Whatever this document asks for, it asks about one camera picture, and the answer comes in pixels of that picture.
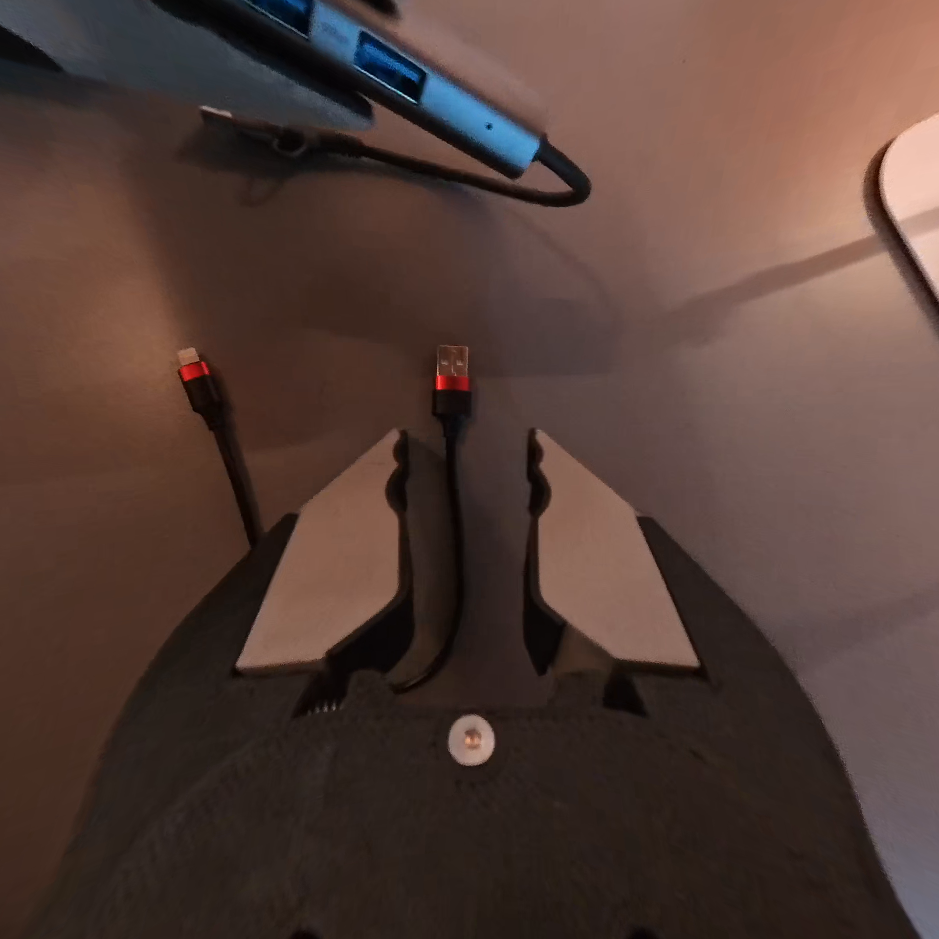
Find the white stand base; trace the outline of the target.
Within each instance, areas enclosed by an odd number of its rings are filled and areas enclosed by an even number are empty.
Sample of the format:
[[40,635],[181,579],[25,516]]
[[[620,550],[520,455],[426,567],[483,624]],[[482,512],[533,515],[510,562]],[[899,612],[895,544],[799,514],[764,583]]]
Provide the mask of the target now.
[[865,207],[915,299],[938,316],[938,115],[890,140],[865,177]]

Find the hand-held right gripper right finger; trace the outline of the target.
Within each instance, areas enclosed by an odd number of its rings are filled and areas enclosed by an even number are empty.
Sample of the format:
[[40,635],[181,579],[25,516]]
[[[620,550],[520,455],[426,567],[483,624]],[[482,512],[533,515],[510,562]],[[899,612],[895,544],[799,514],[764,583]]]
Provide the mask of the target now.
[[527,440],[522,636],[540,678],[700,679],[702,662],[640,514],[545,431]]

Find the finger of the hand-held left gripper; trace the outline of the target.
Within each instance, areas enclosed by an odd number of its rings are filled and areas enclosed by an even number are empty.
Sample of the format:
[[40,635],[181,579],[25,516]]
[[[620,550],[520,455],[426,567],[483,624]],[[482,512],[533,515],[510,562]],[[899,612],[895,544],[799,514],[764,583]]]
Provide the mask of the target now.
[[3,1],[1,24],[79,78],[278,125],[372,127],[368,102],[306,88],[152,2]]

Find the dark grey usb hub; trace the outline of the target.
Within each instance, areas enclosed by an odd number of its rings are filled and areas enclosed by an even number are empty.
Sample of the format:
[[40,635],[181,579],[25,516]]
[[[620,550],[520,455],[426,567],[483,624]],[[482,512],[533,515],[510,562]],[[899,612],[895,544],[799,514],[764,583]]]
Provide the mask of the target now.
[[373,106],[495,171],[469,173],[366,144],[335,131],[305,132],[203,107],[206,120],[269,144],[285,158],[369,160],[434,181],[546,207],[584,204],[587,174],[548,139],[544,120],[511,76],[487,71],[458,41],[402,13],[399,2],[153,2],[253,61],[366,120]]

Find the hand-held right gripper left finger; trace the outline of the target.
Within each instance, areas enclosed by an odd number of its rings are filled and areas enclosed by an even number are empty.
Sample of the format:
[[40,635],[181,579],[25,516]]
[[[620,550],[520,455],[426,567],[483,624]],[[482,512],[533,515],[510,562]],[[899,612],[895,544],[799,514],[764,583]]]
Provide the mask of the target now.
[[300,508],[235,668],[410,683],[451,636],[443,451],[393,429]]

